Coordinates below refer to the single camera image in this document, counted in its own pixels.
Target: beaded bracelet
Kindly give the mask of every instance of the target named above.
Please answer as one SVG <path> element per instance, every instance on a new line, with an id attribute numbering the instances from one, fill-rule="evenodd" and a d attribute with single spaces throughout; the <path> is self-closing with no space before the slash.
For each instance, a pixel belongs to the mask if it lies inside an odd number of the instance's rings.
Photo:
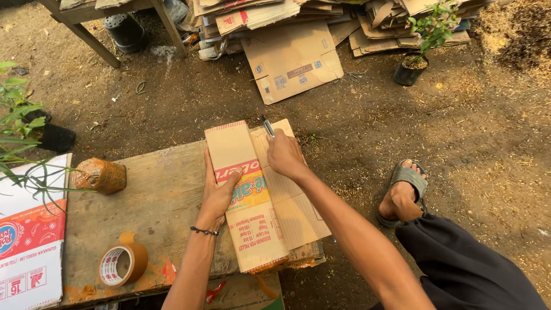
<path id="1" fill-rule="evenodd" d="M 212 234 L 212 235 L 215 235 L 215 236 L 218 236 L 220 234 L 220 232 L 210 232 L 210 231 L 204 231 L 202 229 L 199 229 L 195 226 L 192 226 L 190 227 L 191 230 L 195 231 L 196 233 L 199 233 L 199 232 L 202 232 L 204 234 Z"/>

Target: barcode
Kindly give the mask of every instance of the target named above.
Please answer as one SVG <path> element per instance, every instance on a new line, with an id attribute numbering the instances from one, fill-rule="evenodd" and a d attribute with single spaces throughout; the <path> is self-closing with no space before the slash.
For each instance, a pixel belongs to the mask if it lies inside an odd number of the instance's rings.
<path id="1" fill-rule="evenodd" d="M 283 84 L 287 83 L 287 79 L 286 78 L 281 78 L 281 79 L 276 79 L 275 80 L 275 86 L 281 86 Z"/>

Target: pant leg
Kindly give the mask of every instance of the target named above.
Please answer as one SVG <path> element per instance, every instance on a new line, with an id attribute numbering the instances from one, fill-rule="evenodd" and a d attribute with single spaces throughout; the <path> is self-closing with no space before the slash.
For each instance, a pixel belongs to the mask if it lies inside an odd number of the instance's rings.
<path id="1" fill-rule="evenodd" d="M 425 213 L 396 237 L 426 274 L 421 284 L 438 310 L 548 309 L 515 264 L 451 220 Z"/>

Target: rubber slipper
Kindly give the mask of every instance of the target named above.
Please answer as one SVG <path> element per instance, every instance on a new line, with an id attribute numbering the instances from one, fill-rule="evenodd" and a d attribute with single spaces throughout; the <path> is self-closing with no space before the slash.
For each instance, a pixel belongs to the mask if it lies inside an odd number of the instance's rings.
<path id="1" fill-rule="evenodd" d="M 426 187 L 428 185 L 427 181 L 421 177 L 422 174 L 426 175 L 425 169 L 419 165 L 419 163 L 412 161 L 412 163 L 417 165 L 417 168 L 421 170 L 421 173 L 417 173 L 415 170 L 413 170 L 410 167 L 403 167 L 402 163 L 405 162 L 407 159 L 404 159 L 403 161 L 399 162 L 396 167 L 394 168 L 394 172 L 392 173 L 392 179 L 390 181 L 390 186 L 388 187 L 388 190 L 392 188 L 392 186 L 399 181 L 406 181 L 410 183 L 413 186 L 413 189 L 415 190 L 415 203 L 418 201 L 421 201 L 422 204 L 422 210 L 423 213 L 428 213 L 428 210 L 425 206 L 425 201 L 423 200 L 423 196 L 426 192 Z M 377 209 L 377 220 L 381 222 L 383 226 L 394 228 L 398 224 L 400 224 L 400 220 L 397 217 L 393 218 L 384 218 L 379 213 L 379 209 Z"/>

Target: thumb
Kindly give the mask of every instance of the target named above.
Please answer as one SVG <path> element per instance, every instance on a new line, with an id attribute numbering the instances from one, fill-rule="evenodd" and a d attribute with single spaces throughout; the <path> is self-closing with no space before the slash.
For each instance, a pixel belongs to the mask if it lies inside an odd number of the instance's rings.
<path id="1" fill-rule="evenodd" d="M 227 190 L 229 192 L 231 192 L 235 186 L 235 184 L 237 184 L 237 181 L 239 181 L 239 179 L 241 179 L 241 175 L 243 174 L 243 168 L 241 167 L 237 167 L 231 174 L 230 174 L 230 177 L 228 178 L 228 180 L 226 181 L 226 183 L 224 183 L 224 185 L 222 185 L 222 188 L 224 190 Z"/>

